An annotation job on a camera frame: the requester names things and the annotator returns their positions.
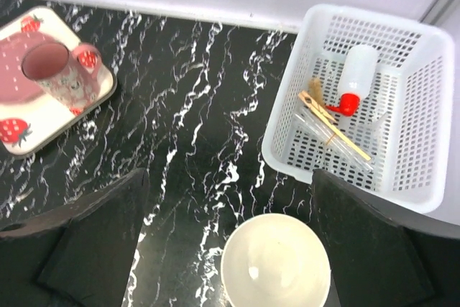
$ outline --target marble surface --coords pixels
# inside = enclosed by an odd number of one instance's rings
[[[308,186],[261,154],[295,36],[38,0],[0,0],[0,26],[37,5],[94,44],[119,87],[36,155],[0,154],[0,228],[145,167],[123,306],[229,306],[219,267],[235,227],[269,212],[311,217]]]

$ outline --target red bottle cap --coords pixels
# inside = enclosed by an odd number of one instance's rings
[[[359,97],[354,93],[345,93],[340,98],[340,104],[338,107],[326,106],[326,108],[343,114],[344,116],[352,116],[359,107],[359,101]]]

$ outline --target strawberry print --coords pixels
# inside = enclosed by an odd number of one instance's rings
[[[19,145],[26,142],[26,137],[31,134],[30,124],[21,119],[6,119],[0,121],[0,140],[3,143]]]
[[[75,115],[75,116],[79,116],[79,115],[81,114],[81,112],[82,112],[82,110],[81,110],[81,109],[78,109],[78,108],[70,108],[69,110],[70,110],[70,111],[73,113],[73,115]]]
[[[43,19],[40,19],[35,15],[26,16],[21,21],[21,31],[22,32],[37,32],[42,23],[43,23]]]
[[[94,68],[96,66],[96,54],[85,51],[78,56],[78,61],[86,68]]]

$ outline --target white plastic bottle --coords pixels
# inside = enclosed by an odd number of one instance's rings
[[[339,107],[327,108],[345,116],[352,116],[358,109],[359,102],[368,97],[371,91],[378,58],[378,51],[369,45],[357,45],[350,49],[337,86],[337,94],[340,95]]]

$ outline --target white plastic basket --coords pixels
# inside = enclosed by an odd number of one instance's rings
[[[337,102],[346,54],[358,44],[379,50],[377,71],[370,95],[352,118],[339,124],[349,130],[388,112],[377,139],[360,130],[347,132],[373,157],[370,173],[324,150],[293,116],[301,106],[298,93],[312,76],[321,78],[325,102]],[[299,181],[311,183],[313,170],[323,168],[388,201],[427,213],[443,199],[453,97],[454,42],[443,30],[361,9],[317,5],[308,10],[295,41],[262,154],[270,167]]]

